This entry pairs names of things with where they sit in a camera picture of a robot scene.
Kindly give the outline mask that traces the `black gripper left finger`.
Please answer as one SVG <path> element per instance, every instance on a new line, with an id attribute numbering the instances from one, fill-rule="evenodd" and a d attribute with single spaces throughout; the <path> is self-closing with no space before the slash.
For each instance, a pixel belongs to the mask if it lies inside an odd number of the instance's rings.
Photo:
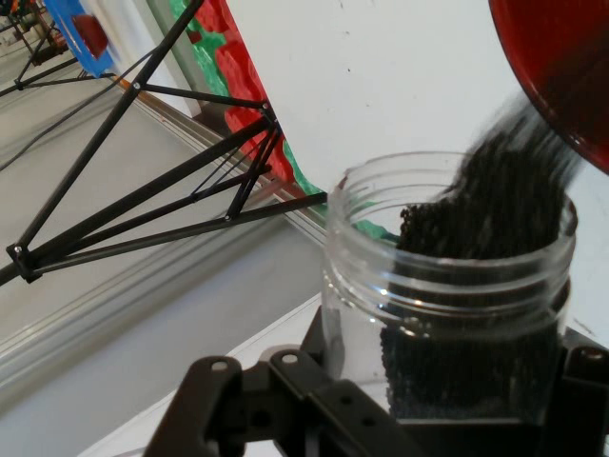
<path id="1" fill-rule="evenodd" d="M 244 369 L 234 358 L 195 362 L 147 456 L 243 456 L 269 441 L 283 456 L 397 456 L 396 422 L 350 381 L 320 366 L 322 318 L 298 348 L 278 349 Z"/>

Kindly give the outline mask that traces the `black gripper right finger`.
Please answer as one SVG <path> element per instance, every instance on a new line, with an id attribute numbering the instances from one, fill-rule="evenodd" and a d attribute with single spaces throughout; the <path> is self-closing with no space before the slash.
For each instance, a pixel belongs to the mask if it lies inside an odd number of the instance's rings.
<path id="1" fill-rule="evenodd" d="M 543 456 L 606 456 L 608 349 L 567 329 L 548 410 Z"/>

